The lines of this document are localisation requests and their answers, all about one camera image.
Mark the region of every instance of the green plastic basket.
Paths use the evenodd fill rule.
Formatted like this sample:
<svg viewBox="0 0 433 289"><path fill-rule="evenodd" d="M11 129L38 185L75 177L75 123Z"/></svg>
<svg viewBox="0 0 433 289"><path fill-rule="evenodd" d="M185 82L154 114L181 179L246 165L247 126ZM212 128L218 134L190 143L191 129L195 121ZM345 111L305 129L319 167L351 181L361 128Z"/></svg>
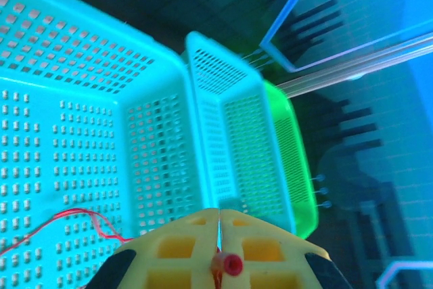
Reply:
<svg viewBox="0 0 433 289"><path fill-rule="evenodd" d="M268 82L265 88L296 220L296 235L305 239L317 228L319 213L302 136L284 92Z"/></svg>

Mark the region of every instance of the plastic basket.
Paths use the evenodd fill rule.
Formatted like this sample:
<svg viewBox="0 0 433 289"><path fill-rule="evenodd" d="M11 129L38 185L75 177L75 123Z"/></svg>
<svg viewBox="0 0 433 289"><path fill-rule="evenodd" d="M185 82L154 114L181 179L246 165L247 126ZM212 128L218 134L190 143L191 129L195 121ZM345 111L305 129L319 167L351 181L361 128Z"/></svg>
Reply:
<svg viewBox="0 0 433 289"><path fill-rule="evenodd" d="M209 206L185 64L126 24L0 0L0 96L0 249L66 208L133 237ZM118 246L91 227L61 219L0 257L0 288L85 285Z"/></svg>
<svg viewBox="0 0 433 289"><path fill-rule="evenodd" d="M317 228L319 213L302 136L292 104L283 91L265 82L279 149L296 220L296 235L307 238Z"/></svg>
<svg viewBox="0 0 433 289"><path fill-rule="evenodd" d="M196 32L187 37L187 59L212 205L244 211L296 233L261 76L237 55Z"/></svg>

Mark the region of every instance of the yellow plastic part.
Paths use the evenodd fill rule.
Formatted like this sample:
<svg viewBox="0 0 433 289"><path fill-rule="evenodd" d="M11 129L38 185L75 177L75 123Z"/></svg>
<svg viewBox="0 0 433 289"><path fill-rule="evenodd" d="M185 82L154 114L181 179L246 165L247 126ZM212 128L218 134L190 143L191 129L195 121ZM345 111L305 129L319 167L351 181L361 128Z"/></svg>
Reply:
<svg viewBox="0 0 433 289"><path fill-rule="evenodd" d="M155 229L116 252L137 253L118 289L215 288L210 262L218 240L219 210L206 209Z"/></svg>
<svg viewBox="0 0 433 289"><path fill-rule="evenodd" d="M244 270L223 275L221 289L321 289L305 259L328 253L295 235L235 210L206 209L126 243L133 259L118 289L214 289L210 263L221 222L222 251L238 254Z"/></svg>

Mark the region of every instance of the red wire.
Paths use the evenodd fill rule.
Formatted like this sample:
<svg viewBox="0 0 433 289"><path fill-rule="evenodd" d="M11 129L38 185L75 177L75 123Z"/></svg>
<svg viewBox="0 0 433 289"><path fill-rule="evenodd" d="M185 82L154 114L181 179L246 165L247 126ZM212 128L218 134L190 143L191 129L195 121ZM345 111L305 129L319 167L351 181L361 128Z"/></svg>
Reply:
<svg viewBox="0 0 433 289"><path fill-rule="evenodd" d="M95 211L92 210L87 210L87 209L83 209L83 208L72 208L72 209L68 209L68 210L64 210L61 211L59 213L56 213L54 216L52 216L52 218L46 222L44 222L42 225L38 226L35 230L33 230L32 232L30 232L28 235L25 235L21 240L19 240L18 242L16 242L15 244L9 246L8 248L6 248L5 250L2 250L0 252L0 256L6 254L7 252L19 247L19 245L21 245L22 243L24 243L26 240L31 239L34 235L36 235L37 233L39 233L43 228L47 227L50 223L53 223L54 221L64 218L64 217L68 217L71 215L79 215L79 214L86 214L89 215L92 219L93 224L95 225L95 229L96 232L98 233L99 236L106 238L106 239L114 239L114 240L119 240L122 244L129 242L130 240L133 240L133 238L123 238L115 229L114 226L111 224L111 222L107 219L107 217L101 215L100 213L96 213ZM103 219L106 224L108 225L108 227L111 229L111 231L113 232L114 235L107 235L106 233L104 233L101 229L101 225L99 224L99 221L97 220L96 216L100 217L101 219Z"/></svg>

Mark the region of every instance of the wire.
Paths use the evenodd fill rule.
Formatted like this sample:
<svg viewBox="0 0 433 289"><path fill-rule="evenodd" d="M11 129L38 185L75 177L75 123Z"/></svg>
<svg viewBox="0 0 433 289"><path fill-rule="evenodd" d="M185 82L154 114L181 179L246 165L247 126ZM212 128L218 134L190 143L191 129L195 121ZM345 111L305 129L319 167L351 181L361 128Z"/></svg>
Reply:
<svg viewBox="0 0 433 289"><path fill-rule="evenodd" d="M114 226L111 224L111 222L107 219L107 217L101 215L100 213L97 213L95 211L92 210L87 210L87 209L83 209L83 208L72 208L72 209L68 209L68 210L64 210L61 211L59 213L56 213L54 216L52 216L52 218L50 218L50 220L44 222L42 225L38 226L35 230L33 230L32 232L30 232L29 234L25 235L21 240L19 240L18 242L16 242L15 244L7 247L6 249L2 250L0 252L0 256L6 254L7 252L19 247L19 245L21 245L22 243L24 243L25 241L31 239L34 235L36 235L37 233L39 233L43 228L47 227L49 224L53 223L54 221L64 218L64 217L69 217L72 215L79 215L79 214L86 214L89 215L90 218L92 219L92 222L95 226L96 232L98 233L99 236L105 238L105 239L113 239L113 240L118 240L120 241L120 243L124 244L126 242L129 242L130 240L133 240L133 238L123 238L115 229ZM99 220L97 219L98 216L99 218L103 219L106 224L108 225L108 227L111 229L111 231L113 232L113 235L108 235L106 233L104 233L101 229L101 225Z"/></svg>

